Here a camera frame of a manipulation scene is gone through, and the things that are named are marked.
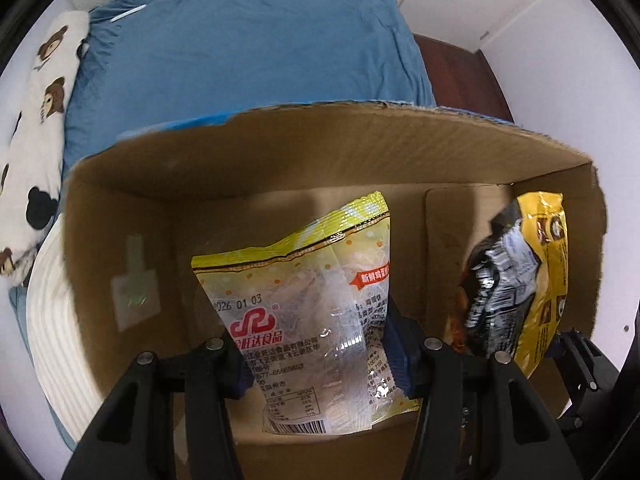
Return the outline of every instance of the yellow snack bag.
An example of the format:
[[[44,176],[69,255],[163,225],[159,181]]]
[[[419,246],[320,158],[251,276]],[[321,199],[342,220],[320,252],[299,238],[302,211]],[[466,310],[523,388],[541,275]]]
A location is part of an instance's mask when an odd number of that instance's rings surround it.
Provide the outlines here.
[[[271,246],[192,259],[267,399],[265,431],[353,433],[417,409],[382,348],[389,241],[376,192]]]
[[[526,376],[553,339],[568,290],[562,195],[530,192],[492,220],[469,256],[445,341],[459,352],[510,353]]]

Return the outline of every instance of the metal bolt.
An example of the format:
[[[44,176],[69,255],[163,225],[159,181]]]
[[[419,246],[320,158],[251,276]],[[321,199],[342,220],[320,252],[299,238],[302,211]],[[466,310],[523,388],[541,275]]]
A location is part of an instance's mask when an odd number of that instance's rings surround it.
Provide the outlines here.
[[[501,365],[507,365],[507,364],[509,364],[511,362],[511,356],[509,355],[508,352],[505,352],[504,350],[498,350],[494,354],[494,358]]]
[[[142,352],[136,359],[139,365],[148,365],[151,361],[154,360],[153,352]]]
[[[437,337],[428,337],[424,340],[424,347],[427,350],[440,350],[442,348],[442,341]]]
[[[219,337],[212,337],[207,341],[206,347],[207,350],[220,350],[225,345],[225,342],[222,341]]]

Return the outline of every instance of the blue bedsheet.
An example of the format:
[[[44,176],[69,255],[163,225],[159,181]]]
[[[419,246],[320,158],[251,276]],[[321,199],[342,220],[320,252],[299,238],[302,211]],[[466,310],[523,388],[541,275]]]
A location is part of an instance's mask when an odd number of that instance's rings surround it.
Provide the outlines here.
[[[284,103],[434,105],[396,0],[114,0],[90,19],[64,175],[118,134],[167,121]]]

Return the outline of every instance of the nutrition facts table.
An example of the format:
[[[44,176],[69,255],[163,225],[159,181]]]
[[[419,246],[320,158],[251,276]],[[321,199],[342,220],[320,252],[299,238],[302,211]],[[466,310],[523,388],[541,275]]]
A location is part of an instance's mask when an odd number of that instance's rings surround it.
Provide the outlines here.
[[[276,420],[297,420],[320,415],[318,398],[313,388],[267,398],[269,414]]]

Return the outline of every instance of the cardboard box flap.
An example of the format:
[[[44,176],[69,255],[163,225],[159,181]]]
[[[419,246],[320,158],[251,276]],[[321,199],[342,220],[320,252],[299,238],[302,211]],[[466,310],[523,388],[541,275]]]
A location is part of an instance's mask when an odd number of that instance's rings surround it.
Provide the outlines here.
[[[362,184],[510,184],[587,164],[548,137],[448,110],[319,104],[143,134],[72,178],[150,198],[220,198]]]
[[[82,350],[105,395],[141,351],[153,350],[160,357],[169,357],[190,349],[167,209],[161,202],[82,181],[76,181],[69,193],[65,270],[74,291]],[[129,271],[129,235],[143,239],[144,270],[155,275],[161,308],[123,330],[116,319],[113,289],[114,280]]]

